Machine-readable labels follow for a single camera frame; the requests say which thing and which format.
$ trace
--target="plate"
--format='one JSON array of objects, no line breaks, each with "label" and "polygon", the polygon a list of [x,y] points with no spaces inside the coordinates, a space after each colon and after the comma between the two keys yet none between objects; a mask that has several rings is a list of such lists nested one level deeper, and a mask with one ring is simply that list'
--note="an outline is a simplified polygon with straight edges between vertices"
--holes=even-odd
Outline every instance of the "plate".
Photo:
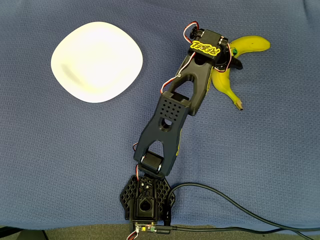
[{"label": "plate", "polygon": [[107,22],[77,28],[60,42],[51,58],[57,81],[88,103],[105,102],[121,94],[137,78],[142,64],[136,42]]}]

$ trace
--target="banana tip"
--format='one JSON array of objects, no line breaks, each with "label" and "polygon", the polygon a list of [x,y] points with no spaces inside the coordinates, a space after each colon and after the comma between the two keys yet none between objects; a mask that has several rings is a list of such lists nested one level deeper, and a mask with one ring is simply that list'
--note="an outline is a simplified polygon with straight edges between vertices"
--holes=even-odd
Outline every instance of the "banana tip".
[{"label": "banana tip", "polygon": [[242,110],[244,109],[244,108],[242,107],[242,102],[241,102],[240,99],[235,102],[235,106],[236,106],[240,111],[242,111]]}]

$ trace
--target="blue cloth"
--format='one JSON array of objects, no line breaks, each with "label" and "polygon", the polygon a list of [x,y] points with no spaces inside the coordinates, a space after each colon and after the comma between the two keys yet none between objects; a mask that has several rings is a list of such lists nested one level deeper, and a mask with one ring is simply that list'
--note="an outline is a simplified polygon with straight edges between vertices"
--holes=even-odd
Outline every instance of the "blue cloth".
[{"label": "blue cloth", "polygon": [[[212,186],[280,224],[320,225],[318,0],[0,1],[0,225],[127,223],[120,193],[135,173],[132,145],[187,54],[182,32],[194,20],[230,41],[262,36],[271,48],[231,70],[244,111],[211,87],[188,116],[168,182]],[[92,104],[63,89],[50,61],[64,37],[95,21],[127,32],[143,67],[121,95]],[[176,199],[173,224],[274,228],[204,189]]]}]

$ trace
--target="banana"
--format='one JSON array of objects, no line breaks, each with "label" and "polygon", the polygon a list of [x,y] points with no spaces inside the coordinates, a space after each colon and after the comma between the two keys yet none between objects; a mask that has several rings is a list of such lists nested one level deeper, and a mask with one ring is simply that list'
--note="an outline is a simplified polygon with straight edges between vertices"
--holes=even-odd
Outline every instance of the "banana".
[{"label": "banana", "polygon": [[[230,49],[235,58],[238,58],[241,54],[262,52],[269,48],[270,42],[261,36],[243,36],[230,43]],[[218,72],[212,68],[211,78],[213,85],[218,91],[228,95],[239,110],[243,110],[240,98],[230,88],[229,74],[230,68],[225,72]]]}]

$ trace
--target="black cable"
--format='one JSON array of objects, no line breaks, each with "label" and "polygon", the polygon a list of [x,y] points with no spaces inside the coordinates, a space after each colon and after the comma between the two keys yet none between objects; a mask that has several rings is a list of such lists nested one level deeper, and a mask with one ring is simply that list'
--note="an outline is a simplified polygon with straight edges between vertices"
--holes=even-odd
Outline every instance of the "black cable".
[{"label": "black cable", "polygon": [[248,228],[242,228],[242,227],[189,228],[189,227],[162,226],[162,225],[156,225],[155,229],[157,229],[157,230],[184,231],[184,232],[197,232],[197,233],[242,231],[242,232],[248,232],[248,233],[252,233],[252,234],[273,234],[273,233],[285,230],[282,228],[277,228],[277,229],[273,229],[273,230],[269,230],[269,231],[257,231],[257,230],[252,230],[252,229],[248,229]]},{"label": "black cable", "polygon": [[200,183],[193,183],[193,182],[186,182],[186,183],[182,183],[179,184],[177,186],[175,186],[174,188],[171,189],[171,191],[168,193],[167,195],[167,199],[166,199],[166,205],[169,206],[169,200],[170,197],[172,195],[172,193],[182,187],[186,187],[186,186],[194,186],[194,187],[199,187],[199,188],[203,188],[203,189],[207,189],[210,190],[218,195],[220,195],[221,197],[223,197],[224,199],[226,199],[228,202],[230,202],[231,204],[233,204],[234,206],[236,206],[238,209],[240,209],[241,211],[245,212],[246,214],[250,215],[251,217],[260,220],[261,222],[264,222],[266,224],[275,226],[277,228],[281,228],[284,230],[290,230],[293,232],[315,232],[315,231],[320,231],[320,227],[314,227],[314,228],[297,228],[297,227],[290,227],[290,226],[285,226],[285,225],[281,225],[278,223],[275,223],[273,221],[269,221],[263,217],[260,217],[256,214],[254,214],[253,212],[245,209],[243,206],[239,205],[238,203],[236,203],[235,201],[233,201],[230,197],[228,197],[227,195],[225,195],[224,193],[220,192],[217,189],[214,189],[213,187],[207,186],[207,185],[203,185]]},{"label": "black cable", "polygon": [[43,233],[43,235],[44,235],[45,240],[49,240],[49,238],[48,238],[48,236],[47,236],[47,234],[46,234],[46,231],[45,231],[45,230],[42,230],[42,233]]},{"label": "black cable", "polygon": [[299,232],[299,231],[295,231],[295,233],[296,233],[296,234],[298,234],[299,236],[301,236],[301,237],[305,238],[305,239],[313,240],[311,237],[308,237],[308,236],[306,236],[306,235],[302,234],[302,233],[301,233],[301,232]]}]

